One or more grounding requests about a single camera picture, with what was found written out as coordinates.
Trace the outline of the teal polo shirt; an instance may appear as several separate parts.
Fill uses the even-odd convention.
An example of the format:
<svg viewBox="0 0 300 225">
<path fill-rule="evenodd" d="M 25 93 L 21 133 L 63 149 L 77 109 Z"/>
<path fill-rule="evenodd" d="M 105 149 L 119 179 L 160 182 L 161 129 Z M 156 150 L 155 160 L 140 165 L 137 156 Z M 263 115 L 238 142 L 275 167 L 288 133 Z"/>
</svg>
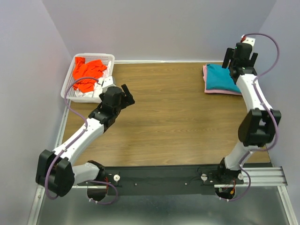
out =
<svg viewBox="0 0 300 225">
<path fill-rule="evenodd" d="M 234 83 L 230 76 L 229 69 L 222 68 L 218 64 L 206 65 L 206 90 L 230 91 L 238 95 L 241 94 L 240 89 Z"/>
</svg>

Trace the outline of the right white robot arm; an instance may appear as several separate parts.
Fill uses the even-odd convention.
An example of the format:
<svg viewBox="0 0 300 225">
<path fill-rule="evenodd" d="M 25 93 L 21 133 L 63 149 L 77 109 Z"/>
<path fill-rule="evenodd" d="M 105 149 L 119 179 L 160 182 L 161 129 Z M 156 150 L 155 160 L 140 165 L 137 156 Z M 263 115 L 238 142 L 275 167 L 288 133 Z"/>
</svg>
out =
<svg viewBox="0 0 300 225">
<path fill-rule="evenodd" d="M 228 68 L 234 83 L 240 89 L 247 114 L 238 129 L 238 142 L 232 152 L 223 158 L 216 171 L 218 182 L 225 184 L 236 179 L 250 156 L 277 137 L 281 112 L 267 102 L 258 83 L 254 68 L 257 53 L 252 43 L 239 42 L 226 50 L 222 64 Z"/>
</svg>

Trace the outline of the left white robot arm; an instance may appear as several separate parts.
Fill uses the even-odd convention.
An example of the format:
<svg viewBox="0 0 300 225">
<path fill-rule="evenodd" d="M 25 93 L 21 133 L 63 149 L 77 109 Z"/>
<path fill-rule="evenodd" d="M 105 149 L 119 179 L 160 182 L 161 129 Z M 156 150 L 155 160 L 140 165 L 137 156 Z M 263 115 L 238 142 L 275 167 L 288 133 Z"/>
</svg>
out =
<svg viewBox="0 0 300 225">
<path fill-rule="evenodd" d="M 54 150 L 40 153 L 35 181 L 46 192 L 52 191 L 59 197 L 65 196 L 73 185 L 90 181 L 93 185 L 103 182 L 100 164 L 87 162 L 75 166 L 74 162 L 89 145 L 109 127 L 121 110 L 135 103 L 127 85 L 111 86 L 100 94 L 101 103 L 84 119 L 84 124 L 63 144 Z"/>
</svg>

